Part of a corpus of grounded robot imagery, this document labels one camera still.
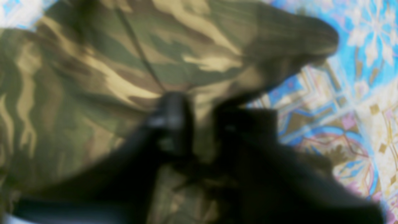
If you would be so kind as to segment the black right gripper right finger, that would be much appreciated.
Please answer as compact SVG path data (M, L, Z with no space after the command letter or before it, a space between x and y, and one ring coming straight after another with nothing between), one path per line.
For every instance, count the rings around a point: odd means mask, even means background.
M220 157L238 185L239 224L383 224L380 207L350 193L324 156L312 168L281 144L277 112L225 108L215 112Z

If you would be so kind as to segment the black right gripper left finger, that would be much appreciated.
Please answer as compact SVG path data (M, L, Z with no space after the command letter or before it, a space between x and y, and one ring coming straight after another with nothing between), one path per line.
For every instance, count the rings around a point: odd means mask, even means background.
M163 165L191 157L193 118L183 93L163 95L107 158L42 190L24 193L14 224L144 224Z

